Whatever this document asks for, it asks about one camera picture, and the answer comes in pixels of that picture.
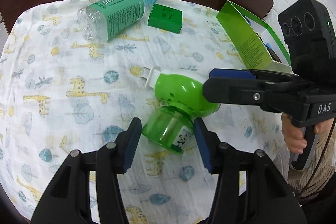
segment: green bottle label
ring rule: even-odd
[[[178,153],[183,153],[183,148],[187,140],[193,135],[193,132],[186,126],[182,126],[179,133],[176,135],[171,148]]]
[[[143,16],[143,0],[100,0],[89,7],[105,16],[109,39]]]

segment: plastic water bottle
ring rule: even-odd
[[[77,13],[83,37],[104,43],[141,19],[156,0],[100,0]]]

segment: white muslin blanket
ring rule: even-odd
[[[28,219],[71,150],[98,150],[133,117],[144,125],[160,107],[140,78],[143,67],[206,77],[213,68],[245,68],[215,10],[157,0],[182,10],[180,34],[149,27],[143,18],[96,44],[83,39],[77,22],[77,11],[95,1],[57,1],[22,13],[0,59],[0,182]],[[280,115],[259,107],[221,105],[204,122],[222,141],[248,152],[264,149],[271,159],[284,144]],[[179,156],[141,136],[132,167],[118,179],[130,223],[182,224],[207,218],[217,175],[204,168],[194,137]],[[98,222],[94,173],[90,192]]]

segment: giraffe print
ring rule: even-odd
[[[104,45],[99,44],[83,44],[83,45],[77,45],[77,42],[74,42],[70,48],[89,48],[89,56],[91,58],[103,58],[104,54],[101,54],[98,52],[99,48],[103,48]]]
[[[133,41],[149,41],[149,37],[145,36],[144,38],[134,38],[134,37],[129,37],[126,33],[118,34],[115,36],[115,38],[121,38],[125,40],[133,40]]]
[[[38,190],[36,190],[36,189],[33,188],[33,187],[24,185],[24,184],[20,181],[20,179],[19,179],[18,176],[16,177],[16,182],[17,182],[19,185],[21,185],[21,186],[25,187],[26,189],[28,189],[29,191],[31,191],[31,193],[33,194],[33,198],[34,198],[34,200],[36,201],[36,203],[39,202],[39,200],[40,200],[40,198],[41,198],[41,196],[42,196],[42,193],[41,193],[41,192],[39,192]]]
[[[86,97],[86,96],[101,96],[101,102],[106,104],[109,97],[106,92],[85,92],[85,80],[83,78],[72,78],[70,84],[73,84],[73,90],[67,91],[67,97]]]
[[[218,40],[221,41],[221,42],[232,42],[231,39],[230,39],[227,35],[225,35],[225,38],[224,38],[224,39],[220,39],[220,38],[218,37]]]
[[[67,148],[67,140],[68,140],[68,137],[67,136],[64,136],[61,140],[61,143],[59,144],[59,147],[67,154],[70,154],[70,150],[68,150]]]
[[[13,27],[13,29],[11,30],[11,32],[10,32],[10,34],[9,34],[9,37],[10,36],[13,36],[14,37],[14,42],[16,42],[17,41],[17,39],[18,39],[18,37],[15,35],[15,29],[16,29],[16,26],[15,27]]]
[[[191,19],[188,18],[182,18],[183,21],[185,21],[188,25],[190,25],[191,27],[197,28],[197,25],[194,24],[194,22]]]
[[[207,11],[205,12],[205,15],[206,15],[207,17],[211,16],[211,12],[212,12],[212,10],[211,10],[210,8],[208,8],[208,7],[205,7],[205,8],[207,9]]]
[[[131,217],[128,219],[130,224],[149,224],[149,222],[139,207],[129,206],[125,208],[126,213],[130,213]]]
[[[4,118],[5,118],[6,111],[0,109],[0,114],[1,114],[1,116],[2,116],[2,119],[4,119]]]
[[[92,171],[90,172],[89,180],[96,181],[96,172],[92,172]]]
[[[194,146],[192,145],[188,145],[184,148],[184,151],[188,154],[188,155],[193,155],[194,154]]]
[[[46,17],[45,15],[43,15],[43,20],[44,21],[48,21],[48,20],[52,20],[52,24],[54,26],[58,25],[61,23],[61,20],[60,20],[61,17]]]
[[[239,61],[242,62],[242,63],[244,64],[244,62],[243,62],[242,58],[240,57],[240,54],[239,54],[239,53],[237,53],[237,52],[235,52],[235,53],[231,53],[231,52],[229,52],[228,50],[226,50],[226,53],[227,53],[228,55],[230,55],[230,56],[236,56],[236,57],[239,59]]]
[[[276,140],[272,141],[272,150],[274,154],[277,154],[280,150],[280,146],[278,145]]]
[[[196,219],[196,220],[193,222],[193,224],[197,224],[197,223],[199,223],[201,220],[203,220],[203,217],[202,217],[202,216],[200,216],[198,219]]]
[[[3,52],[4,52],[4,53],[7,53],[7,54],[10,54],[10,53],[15,52],[15,49],[10,50],[9,47],[10,47],[10,44],[7,43],[7,45],[6,45],[6,47],[4,48],[4,51],[3,51]]]
[[[39,114],[41,116],[48,115],[48,108],[46,108],[46,104],[49,104],[47,100],[50,100],[50,97],[47,96],[41,96],[41,95],[24,95],[23,96],[23,102],[26,100],[36,100],[39,103]]]
[[[243,187],[246,184],[246,180],[244,178],[245,171],[239,171],[239,188]]]
[[[151,160],[146,160],[146,163],[152,165],[152,168],[146,169],[148,171],[147,175],[154,177],[160,176],[163,171],[164,160],[170,153],[170,151],[161,151],[145,155],[147,158],[152,158]]]
[[[159,109],[161,106],[164,106],[164,103],[159,101],[157,98],[148,98],[146,99],[146,104],[153,107],[154,110]]]
[[[258,117],[252,113],[252,121],[258,132],[261,131],[263,134],[266,134],[265,117],[263,119],[258,119]]]

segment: screw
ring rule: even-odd
[[[254,99],[255,101],[258,101],[258,100],[260,99],[260,94],[259,94],[259,93],[255,93],[255,94],[253,94],[253,99]]]
[[[261,149],[258,149],[258,150],[256,151],[256,153],[257,153],[257,155],[258,155],[259,157],[263,157],[263,156],[265,155],[265,152],[264,152],[263,150],[261,150]]]
[[[107,145],[106,145],[106,148],[107,149],[113,149],[113,148],[115,148],[117,145],[116,145],[116,143],[114,143],[114,142],[109,142]]]
[[[70,152],[71,157],[77,157],[79,155],[79,150],[72,150]]]
[[[220,143],[219,144],[219,148],[220,149],[228,149],[229,148],[229,145],[227,143]]]

